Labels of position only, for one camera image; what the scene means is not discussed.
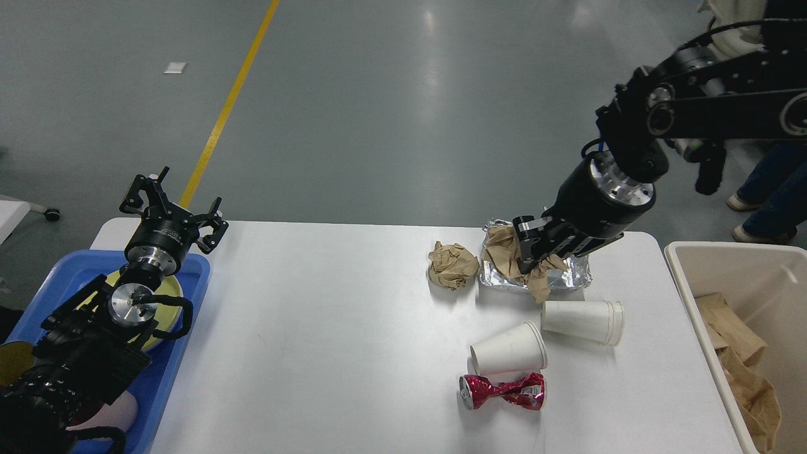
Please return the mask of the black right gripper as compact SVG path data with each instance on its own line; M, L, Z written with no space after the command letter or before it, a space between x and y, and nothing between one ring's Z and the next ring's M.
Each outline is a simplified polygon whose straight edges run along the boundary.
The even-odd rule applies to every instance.
M544 218L513 218L519 272L528 275L550 257L585 257L622 239L655 202L653 183L626 175L611 153L591 153L562 184Z

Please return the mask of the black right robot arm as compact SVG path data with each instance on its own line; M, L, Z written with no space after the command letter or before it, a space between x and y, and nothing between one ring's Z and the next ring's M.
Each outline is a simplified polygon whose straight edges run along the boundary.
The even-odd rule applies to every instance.
M719 61L712 36L742 26L784 29L784 38ZM622 238L656 202L668 172L666 141L700 164L698 190L719 186L727 140L805 142L805 19L762 18L719 26L679 46L657 66L635 69L596 111L599 135L539 218L513 219L516 261L527 275L551 255L582 257Z

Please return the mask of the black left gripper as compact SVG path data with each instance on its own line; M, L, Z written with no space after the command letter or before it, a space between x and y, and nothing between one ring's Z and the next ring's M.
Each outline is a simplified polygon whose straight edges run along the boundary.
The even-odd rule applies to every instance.
M170 167L165 166L158 175L138 173L119 204L119 212L142 219L124 248L125 258L130 264L155 265L164 276L181 270L193 244L204 255L213 253L229 227L220 212L221 197L214 199L207 212L193 215L193 226L170 221L170 201L162 189L169 171Z

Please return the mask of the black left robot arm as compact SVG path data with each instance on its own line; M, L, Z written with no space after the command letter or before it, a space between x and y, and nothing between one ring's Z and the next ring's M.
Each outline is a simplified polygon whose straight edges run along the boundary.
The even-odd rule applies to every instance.
M152 364L150 339L176 341L193 327L194 304L183 296L159 294L196 245L207 255L229 227L222 199L193 214L173 203L162 183L169 173L138 173L119 204L139 216L127 242L119 276L97 275L54 308L41 322L43 336L24 342L30 353L2 387L3 453L69 453L87 439L108 439L108 452L124 452L127 438L115 426L72 430L81 411L112 405Z

